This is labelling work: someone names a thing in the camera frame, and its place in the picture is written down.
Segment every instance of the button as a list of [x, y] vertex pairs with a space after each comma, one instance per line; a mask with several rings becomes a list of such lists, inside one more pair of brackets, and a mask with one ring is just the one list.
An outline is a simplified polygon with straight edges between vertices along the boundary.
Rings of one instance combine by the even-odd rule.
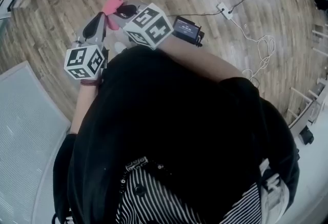
[[141, 184], [137, 184], [134, 188], [134, 194], [139, 197], [143, 197], [145, 195], [146, 191], [147, 191], [147, 189]]

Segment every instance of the small screen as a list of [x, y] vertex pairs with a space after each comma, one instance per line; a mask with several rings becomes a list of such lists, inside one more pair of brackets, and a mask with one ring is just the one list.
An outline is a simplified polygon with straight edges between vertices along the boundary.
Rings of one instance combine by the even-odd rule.
[[179, 33], [183, 33], [183, 34], [191, 37], [192, 39], [197, 39], [199, 27], [187, 24], [178, 19], [174, 25], [174, 30]]

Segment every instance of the striped shirt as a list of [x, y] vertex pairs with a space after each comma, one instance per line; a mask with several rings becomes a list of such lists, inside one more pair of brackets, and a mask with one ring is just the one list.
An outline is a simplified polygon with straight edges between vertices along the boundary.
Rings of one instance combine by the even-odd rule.
[[[201, 224], [206, 223], [198, 213], [140, 167], [130, 167], [126, 191], [117, 210], [118, 224]], [[259, 191], [253, 184], [224, 216], [220, 224], [260, 224]]]

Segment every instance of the black device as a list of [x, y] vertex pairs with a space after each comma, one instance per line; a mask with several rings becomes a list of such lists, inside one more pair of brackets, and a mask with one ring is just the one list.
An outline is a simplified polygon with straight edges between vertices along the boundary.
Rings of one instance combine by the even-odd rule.
[[204, 33], [201, 32], [200, 28], [194, 22], [177, 16], [173, 24], [173, 35], [197, 47], [202, 47], [201, 41], [204, 38]]
[[303, 140], [304, 145], [312, 144], [314, 140], [314, 136], [312, 132], [309, 130], [308, 126], [305, 126], [305, 128], [303, 128], [303, 130], [300, 133], [300, 136]]

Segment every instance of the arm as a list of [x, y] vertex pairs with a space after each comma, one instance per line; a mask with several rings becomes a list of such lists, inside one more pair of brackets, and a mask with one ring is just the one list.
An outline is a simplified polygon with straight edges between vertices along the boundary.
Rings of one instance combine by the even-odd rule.
[[80, 86], [70, 133], [77, 134], [82, 120], [97, 95], [97, 86]]
[[220, 57], [197, 50], [194, 45], [173, 35], [165, 39], [158, 48], [182, 66], [216, 82], [244, 77], [237, 68]]

